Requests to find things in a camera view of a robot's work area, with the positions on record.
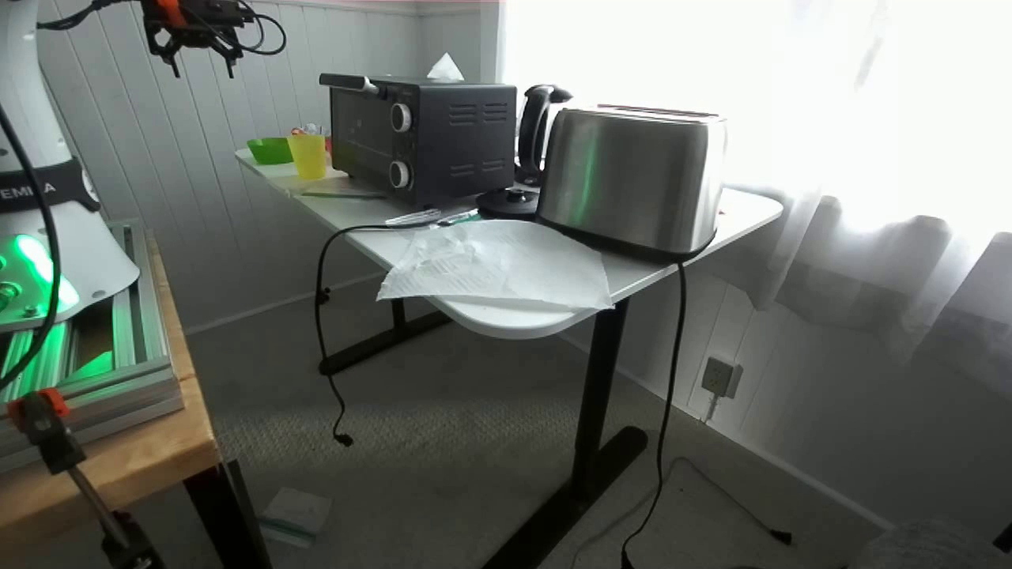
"curtain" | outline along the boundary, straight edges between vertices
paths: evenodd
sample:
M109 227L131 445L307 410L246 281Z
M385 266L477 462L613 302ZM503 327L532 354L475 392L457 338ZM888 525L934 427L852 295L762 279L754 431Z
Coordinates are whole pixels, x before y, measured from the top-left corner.
M726 113L726 180L788 215L706 266L1012 376L1009 30L1006 0L506 0L503 80Z

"floor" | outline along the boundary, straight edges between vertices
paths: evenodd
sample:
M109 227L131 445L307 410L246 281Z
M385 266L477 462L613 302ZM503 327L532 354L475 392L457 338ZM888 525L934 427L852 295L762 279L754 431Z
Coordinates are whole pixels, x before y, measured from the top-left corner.
M369 290L338 295L332 344L385 327ZM328 499L314 546L270 540L280 569L472 569L566 478L585 354L566 341L492 341L446 327L390 351L338 383L346 431L328 439L336 403L314 374L310 306L293 303L191 338L225 456L240 460L254 505L283 486ZM657 431L660 403L619 379L610 424ZM550 554L550 569L618 569L656 483L642 456ZM220 567L187 494L132 508L164 563ZM656 522L633 546L637 569L807 569L692 462L671 467ZM99 531L78 527L27 559L29 569L109 567Z

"power outlet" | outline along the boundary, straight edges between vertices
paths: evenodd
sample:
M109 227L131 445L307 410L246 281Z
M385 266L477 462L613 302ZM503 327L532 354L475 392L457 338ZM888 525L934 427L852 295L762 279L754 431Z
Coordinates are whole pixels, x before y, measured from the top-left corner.
M717 395L717 397L734 397L740 387L744 367L727 363L721 356L709 356L703 370L703 388Z

